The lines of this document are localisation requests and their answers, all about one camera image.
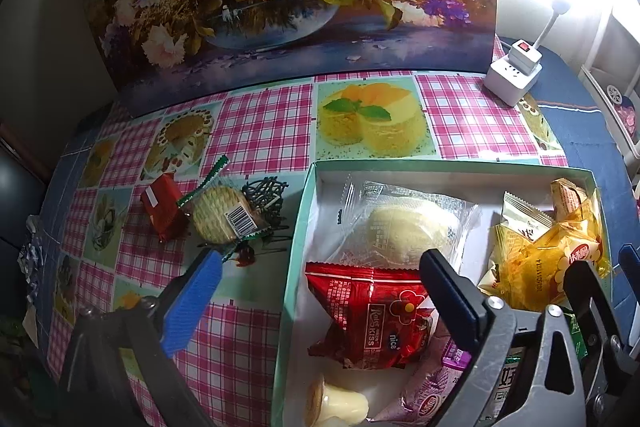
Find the white peach pastry packet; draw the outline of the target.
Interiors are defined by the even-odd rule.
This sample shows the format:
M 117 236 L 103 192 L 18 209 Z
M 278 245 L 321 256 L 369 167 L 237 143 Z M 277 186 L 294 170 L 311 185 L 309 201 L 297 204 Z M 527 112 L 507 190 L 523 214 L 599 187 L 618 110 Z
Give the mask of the white peach pastry packet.
M 554 220 L 525 200 L 506 192 L 503 195 L 501 223 L 533 242 L 551 230 Z

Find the red brown foil candy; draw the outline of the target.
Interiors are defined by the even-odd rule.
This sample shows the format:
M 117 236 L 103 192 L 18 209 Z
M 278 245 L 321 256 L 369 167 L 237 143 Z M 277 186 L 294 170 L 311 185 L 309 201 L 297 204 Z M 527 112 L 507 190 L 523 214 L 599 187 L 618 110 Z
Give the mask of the red brown foil candy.
M 160 243 L 179 237 L 188 226 L 186 214 L 178 206 L 182 192 L 172 173 L 163 173 L 141 194 L 141 202 Z

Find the green rimmed white box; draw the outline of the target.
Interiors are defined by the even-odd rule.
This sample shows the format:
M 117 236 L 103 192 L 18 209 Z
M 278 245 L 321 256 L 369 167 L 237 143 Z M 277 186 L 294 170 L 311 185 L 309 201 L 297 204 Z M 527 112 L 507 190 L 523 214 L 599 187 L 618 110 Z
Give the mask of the green rimmed white box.
M 300 202 L 283 297 L 273 425 L 303 425 L 307 388 L 322 375 L 353 397 L 366 397 L 372 412 L 390 403 L 408 383 L 407 367 L 344 369 L 330 359 L 308 355 L 308 348 L 336 321 L 326 295 L 331 284 L 342 293 L 355 291 L 354 297 L 342 294 L 338 306 L 357 327 L 362 353 L 386 348 L 390 334 L 402 332 L 420 311 L 439 314 L 468 366 L 435 414 L 435 424 L 475 424 L 498 384 L 509 348 L 525 343 L 532 349 L 533 365 L 516 381 L 518 402 L 506 411 L 503 424 L 548 421 L 548 406 L 553 404 L 568 407 L 570 425 L 584 425 L 582 377 L 560 309 L 550 305 L 521 311 L 506 300 L 484 296 L 476 286 L 488 253 L 489 219 L 503 194 L 518 192 L 540 202 L 550 183 L 559 178 L 574 181 L 588 192 L 596 189 L 589 170 L 539 165 L 405 159 L 330 160 L 312 165 Z M 477 217 L 451 256 L 422 247 L 414 269 L 334 265 L 330 258 L 352 222 L 342 204 L 349 182 L 451 195 L 472 202 Z

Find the white green cookie packet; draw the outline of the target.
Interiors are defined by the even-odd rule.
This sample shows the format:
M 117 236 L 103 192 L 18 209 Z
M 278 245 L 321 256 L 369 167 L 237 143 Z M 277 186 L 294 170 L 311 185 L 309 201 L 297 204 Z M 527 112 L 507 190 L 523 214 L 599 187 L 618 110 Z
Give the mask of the white green cookie packet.
M 489 409 L 493 421 L 498 418 L 503 404 L 506 402 L 506 397 L 515 381 L 524 352 L 524 347 L 511 348 L 506 357 Z

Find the white shelf rack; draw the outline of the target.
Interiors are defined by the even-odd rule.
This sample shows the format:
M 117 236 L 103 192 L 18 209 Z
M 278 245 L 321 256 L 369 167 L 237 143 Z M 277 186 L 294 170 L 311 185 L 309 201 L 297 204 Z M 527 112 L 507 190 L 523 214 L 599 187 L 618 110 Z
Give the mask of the white shelf rack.
M 639 173 L 639 5 L 602 18 L 578 78 L 596 102 L 630 179 Z

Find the dark green snack packet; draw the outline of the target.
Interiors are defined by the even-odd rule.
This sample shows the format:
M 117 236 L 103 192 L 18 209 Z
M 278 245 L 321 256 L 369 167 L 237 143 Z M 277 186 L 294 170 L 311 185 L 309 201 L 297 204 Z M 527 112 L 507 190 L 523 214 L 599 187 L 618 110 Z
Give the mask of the dark green snack packet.
M 572 338 L 578 361 L 581 362 L 587 355 L 587 347 L 582 337 L 582 330 L 579 327 L 576 315 L 569 309 L 563 308 L 563 312 L 570 330 L 570 338 Z

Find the red foil snack packet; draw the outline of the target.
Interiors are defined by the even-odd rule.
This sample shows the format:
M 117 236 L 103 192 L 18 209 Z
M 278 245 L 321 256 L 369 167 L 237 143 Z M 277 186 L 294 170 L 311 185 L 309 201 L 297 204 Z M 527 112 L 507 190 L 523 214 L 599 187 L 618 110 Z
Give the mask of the red foil snack packet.
M 345 369 L 402 369 L 419 361 L 435 309 L 417 269 L 308 262 L 308 288 L 331 317 L 326 337 L 308 355 Z

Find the dark screen frame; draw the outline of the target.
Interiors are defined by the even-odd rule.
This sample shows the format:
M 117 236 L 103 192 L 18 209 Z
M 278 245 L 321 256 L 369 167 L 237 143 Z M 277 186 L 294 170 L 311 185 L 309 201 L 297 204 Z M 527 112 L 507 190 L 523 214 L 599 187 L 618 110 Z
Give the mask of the dark screen frame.
M 1 245 L 16 251 L 27 234 L 26 220 L 38 215 L 49 173 L 17 135 L 1 123 Z

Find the clear wrapped white bun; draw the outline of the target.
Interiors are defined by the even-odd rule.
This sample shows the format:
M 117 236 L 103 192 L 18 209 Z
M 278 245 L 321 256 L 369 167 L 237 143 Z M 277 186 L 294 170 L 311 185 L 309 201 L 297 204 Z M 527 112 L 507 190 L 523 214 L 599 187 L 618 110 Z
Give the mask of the clear wrapped white bun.
M 436 249 L 457 270 L 478 219 L 480 206 L 474 202 L 348 178 L 341 208 L 342 239 L 328 261 L 416 269 L 424 251 Z

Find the crumpled blue white wrapper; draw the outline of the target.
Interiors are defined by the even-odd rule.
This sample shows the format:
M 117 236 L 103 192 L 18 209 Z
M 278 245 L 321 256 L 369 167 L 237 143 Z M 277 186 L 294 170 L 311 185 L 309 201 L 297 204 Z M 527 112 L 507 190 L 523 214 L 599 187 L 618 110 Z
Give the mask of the crumpled blue white wrapper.
M 29 215 L 26 220 L 27 239 L 17 256 L 17 264 L 27 285 L 27 301 L 34 305 L 39 293 L 40 272 L 44 265 L 40 219 Z

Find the pink white snack packet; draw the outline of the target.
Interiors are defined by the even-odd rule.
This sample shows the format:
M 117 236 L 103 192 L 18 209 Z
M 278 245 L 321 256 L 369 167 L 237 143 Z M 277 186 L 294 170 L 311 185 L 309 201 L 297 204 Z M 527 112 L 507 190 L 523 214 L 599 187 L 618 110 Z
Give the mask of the pink white snack packet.
M 439 320 L 408 383 L 370 423 L 426 426 L 454 389 L 469 361 L 471 355 L 457 347 L 446 325 Z

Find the clear wrapped round wafer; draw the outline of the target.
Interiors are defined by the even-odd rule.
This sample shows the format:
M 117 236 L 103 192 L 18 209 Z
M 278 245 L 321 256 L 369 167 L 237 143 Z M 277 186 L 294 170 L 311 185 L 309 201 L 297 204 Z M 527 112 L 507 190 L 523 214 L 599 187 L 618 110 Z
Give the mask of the clear wrapped round wafer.
M 220 156 L 203 181 L 177 202 L 206 243 L 229 245 L 266 235 L 270 225 L 244 193 L 221 178 L 229 164 Z

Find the white power adapter plug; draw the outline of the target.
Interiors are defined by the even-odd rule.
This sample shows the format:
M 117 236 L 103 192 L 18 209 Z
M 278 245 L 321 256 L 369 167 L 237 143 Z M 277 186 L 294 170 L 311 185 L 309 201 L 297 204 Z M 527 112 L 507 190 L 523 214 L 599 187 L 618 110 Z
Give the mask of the white power adapter plug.
M 542 71 L 542 54 L 539 51 L 541 43 L 556 20 L 569 9 L 570 5 L 564 1 L 554 2 L 552 15 L 535 42 L 529 43 L 523 39 L 515 41 L 505 56 L 490 64 L 483 81 L 484 88 L 503 101 L 504 105 L 517 106 L 521 98 L 533 88 Z

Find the white jelly cup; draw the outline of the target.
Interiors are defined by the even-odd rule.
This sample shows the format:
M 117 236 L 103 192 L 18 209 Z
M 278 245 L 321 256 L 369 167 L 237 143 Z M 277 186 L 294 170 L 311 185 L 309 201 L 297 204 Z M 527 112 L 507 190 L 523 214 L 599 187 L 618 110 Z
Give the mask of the white jelly cup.
M 328 384 L 323 377 L 308 388 L 305 405 L 305 425 L 319 426 L 333 418 L 347 426 L 355 426 L 367 419 L 369 401 L 360 392 Z

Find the yellow soft bread bag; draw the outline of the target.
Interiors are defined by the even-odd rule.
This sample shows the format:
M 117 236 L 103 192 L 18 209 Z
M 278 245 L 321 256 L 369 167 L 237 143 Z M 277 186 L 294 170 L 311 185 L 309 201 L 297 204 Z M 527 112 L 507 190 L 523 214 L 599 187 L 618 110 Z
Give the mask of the yellow soft bread bag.
M 576 261 L 590 262 L 601 279 L 611 272 L 599 192 L 534 241 L 503 223 L 494 231 L 495 246 L 478 288 L 514 309 L 541 311 L 562 303 L 565 272 Z

